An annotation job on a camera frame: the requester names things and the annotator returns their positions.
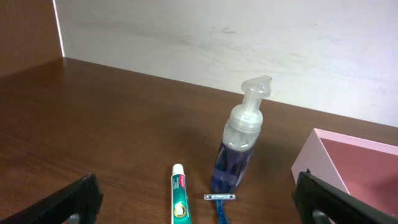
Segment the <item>foam pump bottle blue liquid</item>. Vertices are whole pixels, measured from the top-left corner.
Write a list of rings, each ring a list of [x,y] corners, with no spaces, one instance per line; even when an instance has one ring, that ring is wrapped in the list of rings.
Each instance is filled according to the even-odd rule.
[[[241,89],[243,100],[230,112],[224,126],[220,148],[211,177],[214,194],[232,194],[238,188],[261,132],[261,102],[271,94],[270,76],[246,80]]]

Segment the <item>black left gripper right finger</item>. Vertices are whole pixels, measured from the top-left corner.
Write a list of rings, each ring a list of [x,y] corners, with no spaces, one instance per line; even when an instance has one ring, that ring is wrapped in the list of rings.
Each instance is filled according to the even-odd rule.
[[[302,223],[397,224],[397,218],[337,189],[309,170],[299,173],[292,196]]]

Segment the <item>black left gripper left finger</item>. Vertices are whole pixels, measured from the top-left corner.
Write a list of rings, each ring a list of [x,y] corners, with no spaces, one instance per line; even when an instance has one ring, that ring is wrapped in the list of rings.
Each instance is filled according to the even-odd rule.
[[[98,179],[89,174],[1,220],[1,224],[63,223],[72,215],[78,215],[79,223],[94,224],[102,201]]]

